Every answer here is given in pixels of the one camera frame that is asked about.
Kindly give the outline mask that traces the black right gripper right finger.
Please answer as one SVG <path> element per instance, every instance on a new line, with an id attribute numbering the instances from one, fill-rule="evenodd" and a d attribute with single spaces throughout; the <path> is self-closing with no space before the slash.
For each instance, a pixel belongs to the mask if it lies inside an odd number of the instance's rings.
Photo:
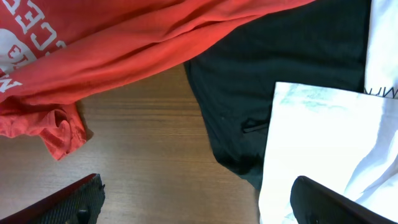
<path id="1" fill-rule="evenodd" d="M 299 224 L 394 224 L 306 176 L 295 179 L 290 204 Z"/>

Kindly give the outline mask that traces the red soccer t-shirt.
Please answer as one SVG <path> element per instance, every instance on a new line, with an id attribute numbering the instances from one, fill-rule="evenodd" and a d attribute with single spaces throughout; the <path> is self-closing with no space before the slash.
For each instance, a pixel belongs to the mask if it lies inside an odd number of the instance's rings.
<path id="1" fill-rule="evenodd" d="M 75 103 L 160 73 L 309 0 L 2 0 L 1 134 L 54 159 L 86 143 Z"/>

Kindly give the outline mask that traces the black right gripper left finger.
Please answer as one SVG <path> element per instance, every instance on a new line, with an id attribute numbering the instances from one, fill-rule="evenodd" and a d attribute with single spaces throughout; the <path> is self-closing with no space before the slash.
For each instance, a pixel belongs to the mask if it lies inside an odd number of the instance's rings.
<path id="1" fill-rule="evenodd" d="M 101 176 L 90 174 L 1 219 L 1 224 L 96 224 L 104 200 Z"/>

